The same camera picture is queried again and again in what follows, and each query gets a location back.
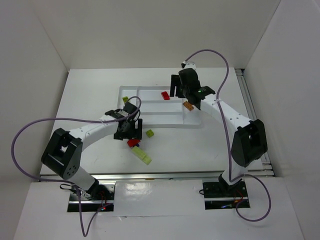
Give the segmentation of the red lego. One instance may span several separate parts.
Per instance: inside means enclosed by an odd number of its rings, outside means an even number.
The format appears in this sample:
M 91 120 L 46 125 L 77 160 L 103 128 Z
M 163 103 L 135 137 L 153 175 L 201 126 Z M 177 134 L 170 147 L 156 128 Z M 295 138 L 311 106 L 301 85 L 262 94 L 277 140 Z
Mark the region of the red lego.
M 130 148 L 133 148 L 138 142 L 140 142 L 139 139 L 129 139 L 127 141 L 127 145 L 130 147 Z

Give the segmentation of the red curved lego brick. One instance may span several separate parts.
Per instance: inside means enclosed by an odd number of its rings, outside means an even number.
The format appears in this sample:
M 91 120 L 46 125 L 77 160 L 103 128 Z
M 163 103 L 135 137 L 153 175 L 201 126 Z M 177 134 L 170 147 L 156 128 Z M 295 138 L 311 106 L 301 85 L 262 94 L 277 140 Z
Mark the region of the red curved lego brick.
M 170 96 L 169 96 L 169 94 L 168 94 L 166 91 L 163 91 L 163 92 L 161 92 L 160 94 L 161 94 L 162 98 L 163 98 L 165 101 L 170 100 Z

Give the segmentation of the lime green square lego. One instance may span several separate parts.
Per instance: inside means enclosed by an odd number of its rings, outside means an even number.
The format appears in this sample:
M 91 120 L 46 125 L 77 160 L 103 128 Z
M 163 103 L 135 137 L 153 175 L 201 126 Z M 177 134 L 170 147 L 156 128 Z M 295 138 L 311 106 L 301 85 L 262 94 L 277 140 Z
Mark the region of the lime green square lego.
M 153 132 L 151 129 L 149 129 L 149 130 L 146 131 L 146 135 L 147 135 L 149 138 L 151 138 L 151 137 L 153 137 L 155 134 L 154 134 L 154 132 Z

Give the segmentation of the brown lego plate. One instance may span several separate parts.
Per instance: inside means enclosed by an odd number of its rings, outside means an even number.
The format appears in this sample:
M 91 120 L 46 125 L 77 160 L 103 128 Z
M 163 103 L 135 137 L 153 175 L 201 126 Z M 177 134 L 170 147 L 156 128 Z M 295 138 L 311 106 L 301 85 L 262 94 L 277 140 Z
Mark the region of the brown lego plate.
M 194 109 L 194 106 L 188 101 L 185 101 L 182 105 L 190 112 Z

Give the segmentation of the lime green curved lego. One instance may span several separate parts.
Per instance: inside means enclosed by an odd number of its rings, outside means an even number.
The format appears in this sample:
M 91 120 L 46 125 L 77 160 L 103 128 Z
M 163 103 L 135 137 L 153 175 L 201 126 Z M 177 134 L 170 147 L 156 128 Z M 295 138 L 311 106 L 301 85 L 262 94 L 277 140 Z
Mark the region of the lime green curved lego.
M 122 98 L 122 100 L 123 100 L 124 103 L 126 103 L 129 100 L 129 98 L 127 96 L 125 96 L 125 97 Z

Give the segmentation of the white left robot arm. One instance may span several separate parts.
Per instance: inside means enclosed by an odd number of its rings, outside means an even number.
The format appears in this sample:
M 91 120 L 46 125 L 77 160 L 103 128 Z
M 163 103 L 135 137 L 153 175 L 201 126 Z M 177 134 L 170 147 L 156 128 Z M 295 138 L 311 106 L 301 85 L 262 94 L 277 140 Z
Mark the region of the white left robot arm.
M 89 199 L 97 199 L 108 190 L 80 166 L 82 152 L 99 140 L 113 136 L 115 140 L 141 140 L 140 110 L 127 102 L 123 108 L 107 111 L 97 123 L 55 130 L 44 150 L 41 162 L 63 180 L 77 185 Z

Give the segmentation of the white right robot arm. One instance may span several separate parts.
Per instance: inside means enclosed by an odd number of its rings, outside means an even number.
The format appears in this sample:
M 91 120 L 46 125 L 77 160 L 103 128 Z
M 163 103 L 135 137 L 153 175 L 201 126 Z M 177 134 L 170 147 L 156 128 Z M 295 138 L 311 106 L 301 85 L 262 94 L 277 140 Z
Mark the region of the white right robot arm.
M 193 68 L 184 68 L 171 76 L 169 95 L 187 99 L 198 110 L 222 123 L 227 141 L 228 168 L 218 177 L 218 184 L 223 193 L 232 191 L 250 164 L 268 150 L 264 123 L 243 116 L 225 103 L 218 91 L 201 86 Z

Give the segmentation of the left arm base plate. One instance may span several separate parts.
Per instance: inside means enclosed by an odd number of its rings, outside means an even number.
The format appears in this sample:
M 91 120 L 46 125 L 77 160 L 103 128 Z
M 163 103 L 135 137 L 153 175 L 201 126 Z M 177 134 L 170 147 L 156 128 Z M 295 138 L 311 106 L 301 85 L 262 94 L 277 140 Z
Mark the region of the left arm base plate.
M 67 187 L 69 190 L 69 200 L 67 206 L 68 213 L 79 212 L 79 198 L 74 187 Z M 101 208 L 101 212 L 113 212 L 114 211 L 114 199 L 115 199 L 115 183 L 103 184 L 102 190 L 91 197 L 89 194 L 80 190 L 81 209 L 84 213 L 93 213 Z

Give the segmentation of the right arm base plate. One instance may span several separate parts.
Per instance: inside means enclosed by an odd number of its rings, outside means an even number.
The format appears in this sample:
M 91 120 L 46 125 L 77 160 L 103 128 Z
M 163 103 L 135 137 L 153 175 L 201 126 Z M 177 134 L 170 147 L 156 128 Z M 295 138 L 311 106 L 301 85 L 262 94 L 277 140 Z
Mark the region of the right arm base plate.
M 230 191 L 222 191 L 218 182 L 203 182 L 199 194 L 204 197 L 206 210 L 224 210 L 238 208 L 250 208 L 247 186 L 241 181 Z

